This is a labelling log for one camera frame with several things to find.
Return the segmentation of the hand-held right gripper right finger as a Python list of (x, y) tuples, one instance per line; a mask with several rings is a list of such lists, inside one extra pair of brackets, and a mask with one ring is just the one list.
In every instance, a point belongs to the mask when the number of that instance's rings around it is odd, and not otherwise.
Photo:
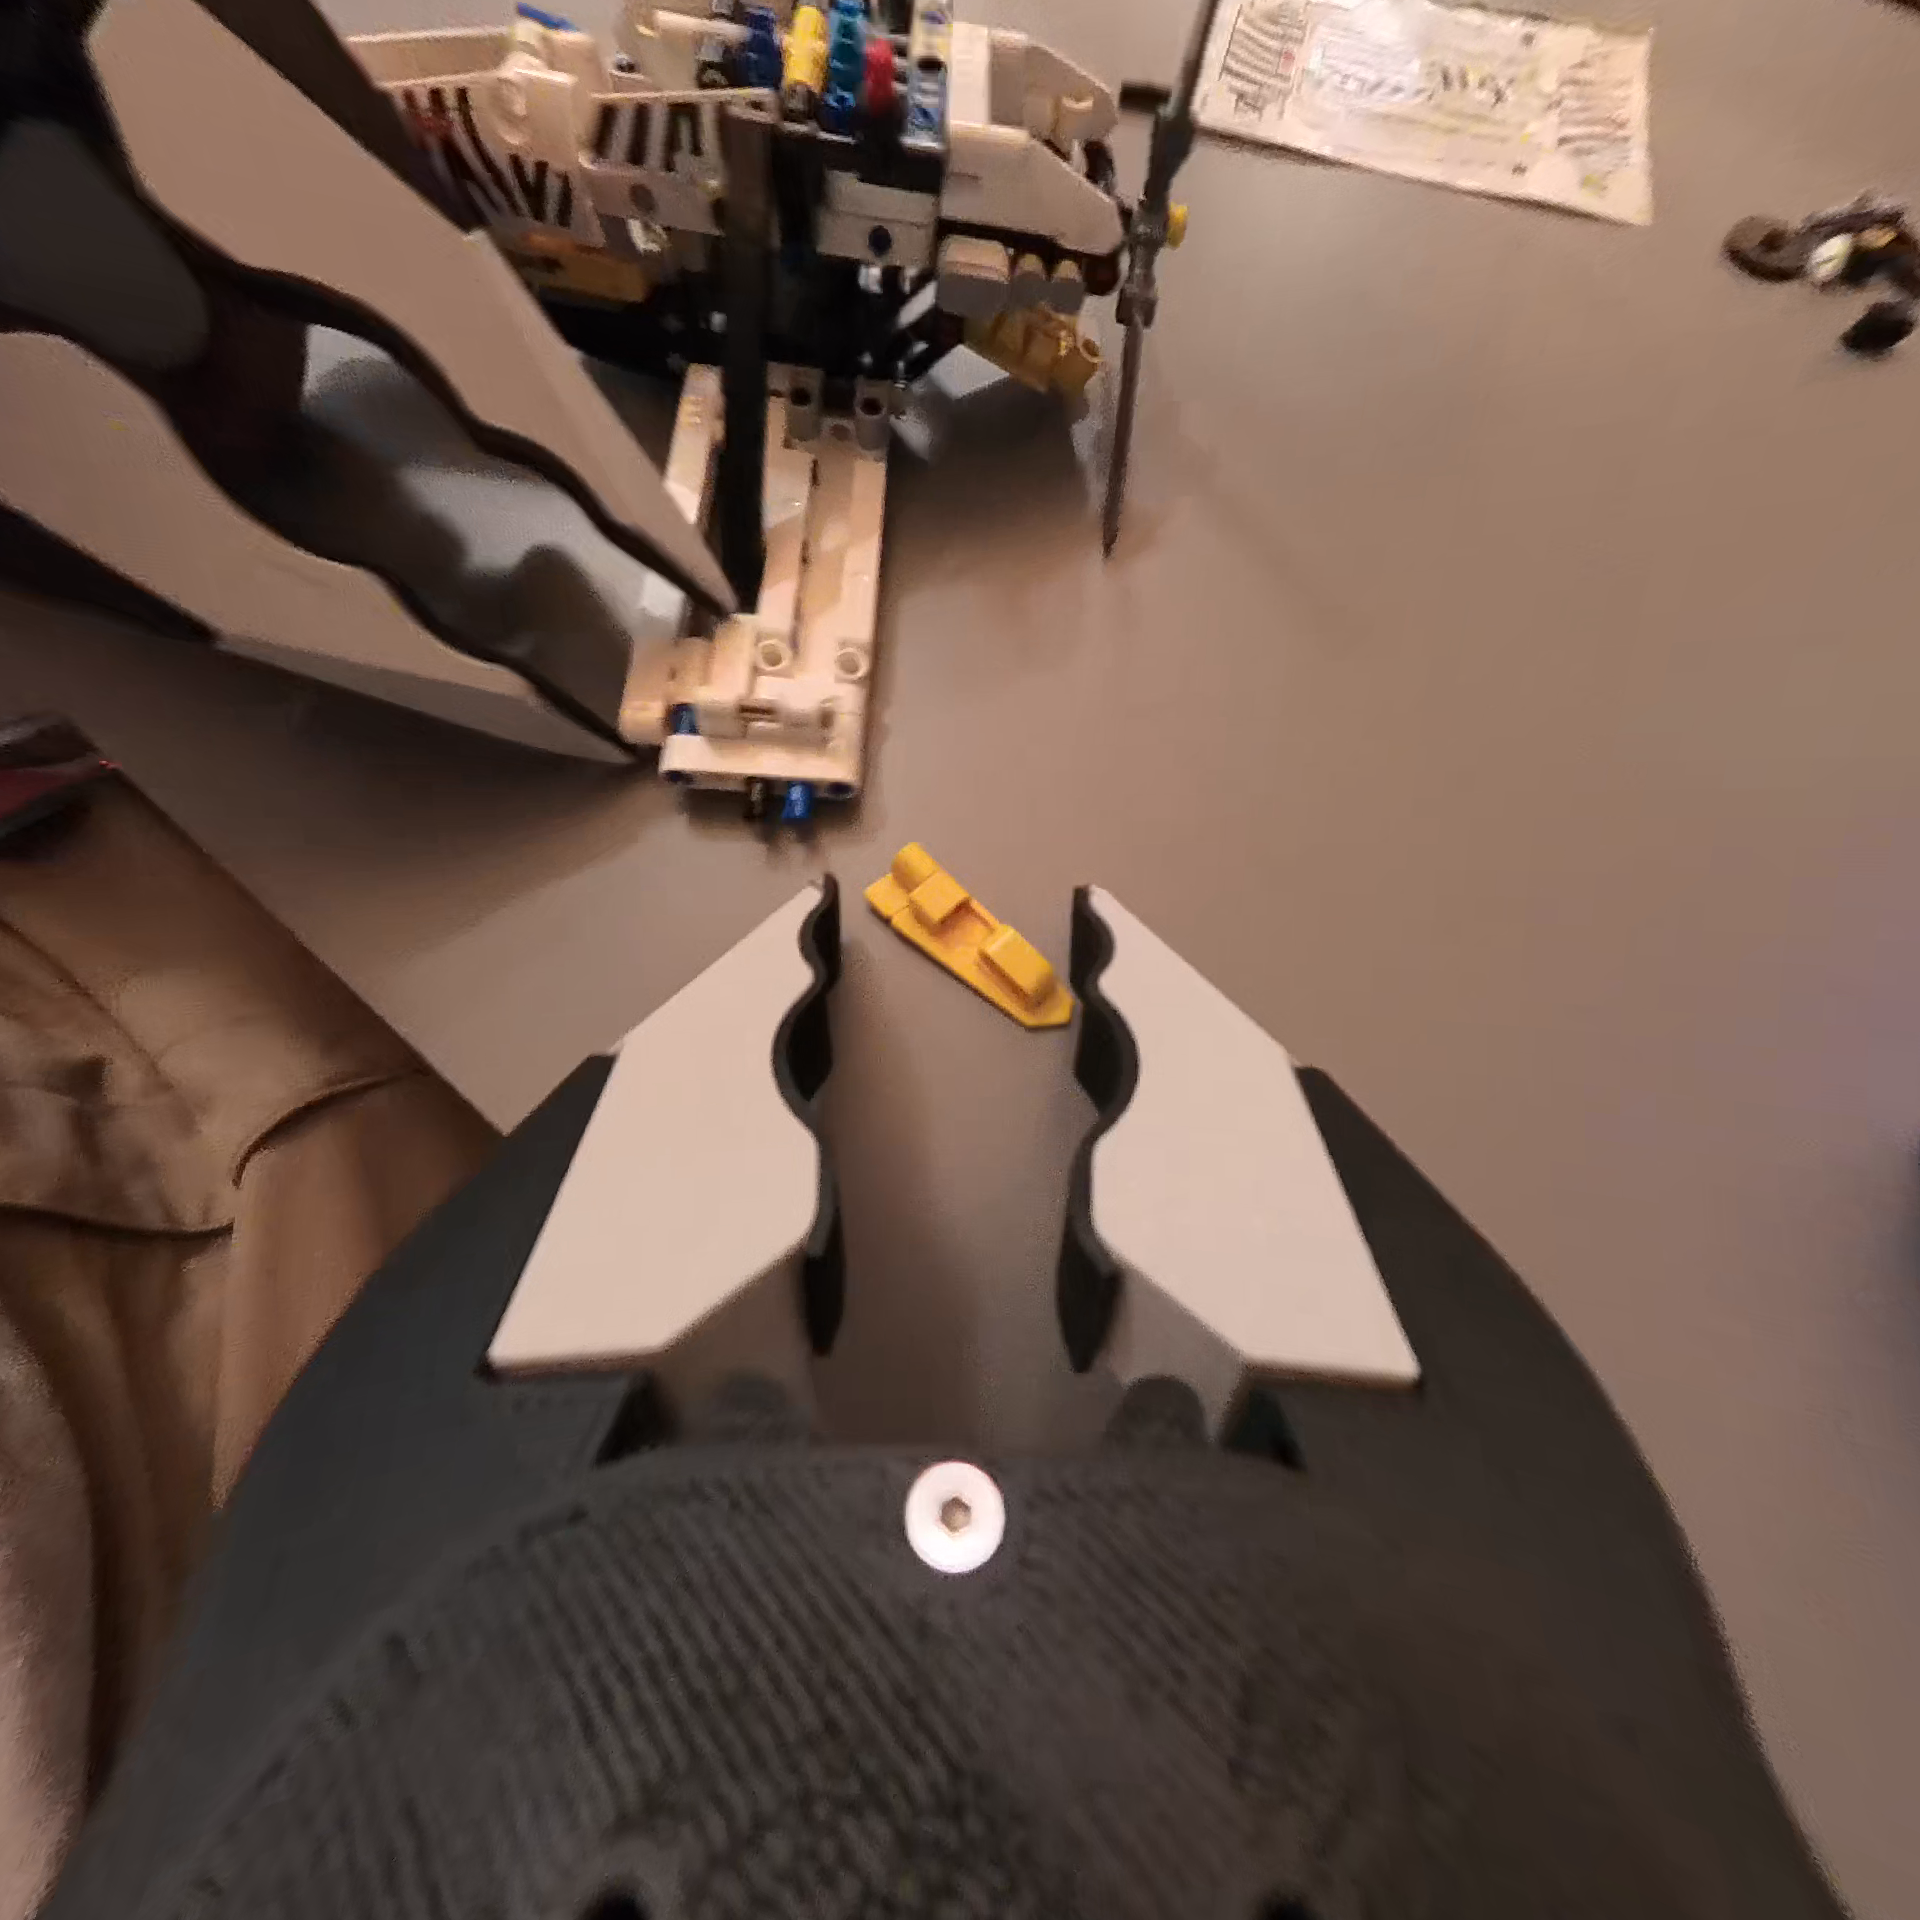
[(1413, 1337), (1293, 1054), (1112, 889), (1070, 900), (1060, 1340), (1076, 1375), (1189, 1388), (1235, 1427), (1283, 1384), (1404, 1394)]

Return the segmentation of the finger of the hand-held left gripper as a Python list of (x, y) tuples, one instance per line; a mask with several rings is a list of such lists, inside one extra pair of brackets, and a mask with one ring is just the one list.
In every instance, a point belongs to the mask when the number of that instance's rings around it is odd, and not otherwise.
[(86, 60), (143, 189), (225, 268), (378, 344), (622, 551), (708, 611), (737, 608), (704, 536), (484, 232), (200, 3), (103, 3)]
[(632, 760), (513, 666), (435, 635), (372, 572), (251, 516), (157, 402), (85, 348), (6, 331), (3, 416), (5, 505), (191, 613), (229, 653), (541, 753)]

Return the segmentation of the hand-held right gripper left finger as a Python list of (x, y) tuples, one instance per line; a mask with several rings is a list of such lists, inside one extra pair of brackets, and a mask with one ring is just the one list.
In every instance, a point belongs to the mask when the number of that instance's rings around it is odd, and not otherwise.
[(846, 1302), (820, 1132), (838, 881), (807, 881), (618, 1041), (487, 1349), (542, 1379), (808, 1379)]

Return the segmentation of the long yellow lego piece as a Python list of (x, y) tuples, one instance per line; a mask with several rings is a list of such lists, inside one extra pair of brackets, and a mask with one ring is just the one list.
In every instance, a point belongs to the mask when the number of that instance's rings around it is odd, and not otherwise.
[(1076, 997), (1043, 948), (976, 900), (941, 925), (938, 963), (1028, 1031), (1065, 1030)]

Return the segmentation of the zebra striped lego helicopter model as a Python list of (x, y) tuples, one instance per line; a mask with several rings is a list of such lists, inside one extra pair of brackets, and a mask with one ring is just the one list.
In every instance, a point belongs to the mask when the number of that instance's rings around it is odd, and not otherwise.
[(436, 174), (586, 353), (680, 382), (665, 478), (729, 617), (650, 613), (620, 730), (665, 779), (811, 823), (863, 791), (898, 422), (955, 351), (1073, 411), (1123, 330), (1124, 504), (1158, 263), (1219, 3), (1175, 85), (1110, 88), (955, 3), (625, 3), (348, 36)]

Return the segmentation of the lego sticker sheet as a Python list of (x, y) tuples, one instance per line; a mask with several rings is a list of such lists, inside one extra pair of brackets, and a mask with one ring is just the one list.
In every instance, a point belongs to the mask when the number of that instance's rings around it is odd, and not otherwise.
[(1432, 1), (1242, 1), (1204, 131), (1623, 228), (1655, 217), (1652, 36)]

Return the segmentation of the black lego connector piece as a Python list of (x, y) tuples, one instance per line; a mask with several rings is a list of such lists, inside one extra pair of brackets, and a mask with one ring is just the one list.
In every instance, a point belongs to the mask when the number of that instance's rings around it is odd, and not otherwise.
[(1818, 287), (1887, 284), (1918, 292), (1918, 235), (1908, 206), (1877, 189), (1798, 219), (1740, 217), (1721, 252), (1738, 272), (1765, 282)]

